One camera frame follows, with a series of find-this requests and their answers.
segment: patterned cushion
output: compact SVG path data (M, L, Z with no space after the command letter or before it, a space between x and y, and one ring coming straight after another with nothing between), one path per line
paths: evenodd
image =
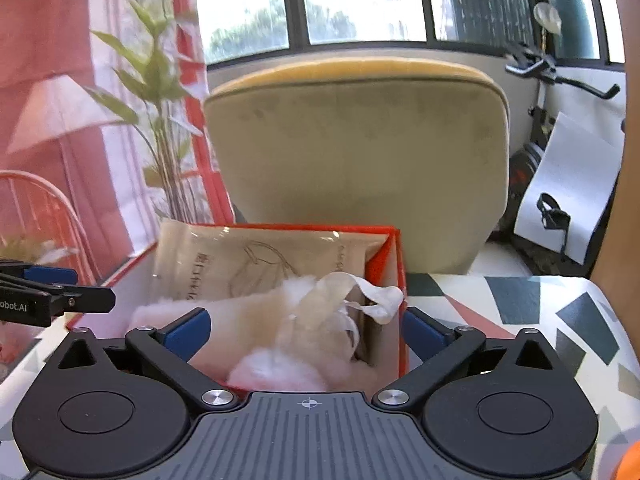
M512 338L527 326L539 329L598 414L598 441L584 477L612 477L627 449L640 440L640 365L597 286L558 276L409 274L407 288L408 304L447 326L468 324L495 338Z

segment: window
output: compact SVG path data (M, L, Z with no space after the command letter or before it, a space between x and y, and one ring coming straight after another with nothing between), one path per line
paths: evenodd
M426 41L422 0L305 0L312 44Z
M205 61L289 47L284 0L198 0Z
M609 60L613 63L625 62L625 46L622 41L622 26L616 0L600 0L604 25L609 43Z
M562 35L554 37L558 59L599 59L598 31L591 0L549 0L562 19Z
M431 6L438 40L534 43L529 0L431 0Z

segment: orange chair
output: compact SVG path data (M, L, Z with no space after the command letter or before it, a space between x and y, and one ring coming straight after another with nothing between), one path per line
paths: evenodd
M71 202L57 187L33 173L0 170L0 254L9 240L53 241L68 249L55 266L70 267L81 285L99 278L82 223Z
M640 442L626 452L613 480L640 480Z

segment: white wall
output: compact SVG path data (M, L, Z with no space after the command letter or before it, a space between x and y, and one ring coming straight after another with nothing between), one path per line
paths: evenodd
M626 76L624 72L594 70L592 68L561 67L561 76L583 81L598 90L606 91L614 83L622 91L610 101L598 99L584 90L569 85L555 85L546 94L546 108L552 116L563 112L607 142L619 145L624 142L620 130L626 111Z
M480 56L466 52L444 50L426 50L422 48L368 48L340 50L332 52L315 52L297 56L279 56L260 61L239 63L226 68L211 70L208 74L209 88L213 89L222 83L231 81L242 75L272 68L283 63L303 59L322 59L326 57L359 57L359 56L398 56L423 57L460 63L485 72L504 90L510 105L511 135L510 152L514 153L523 143L529 140L531 118L527 109L535 104L538 96L538 83L535 80L518 79L504 71L505 60L499 57Z

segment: beige chair back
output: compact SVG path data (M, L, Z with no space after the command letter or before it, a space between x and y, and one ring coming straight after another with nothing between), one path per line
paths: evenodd
M249 222L393 225L408 272L466 273L504 211L508 105L477 70L300 62L215 89L204 111Z

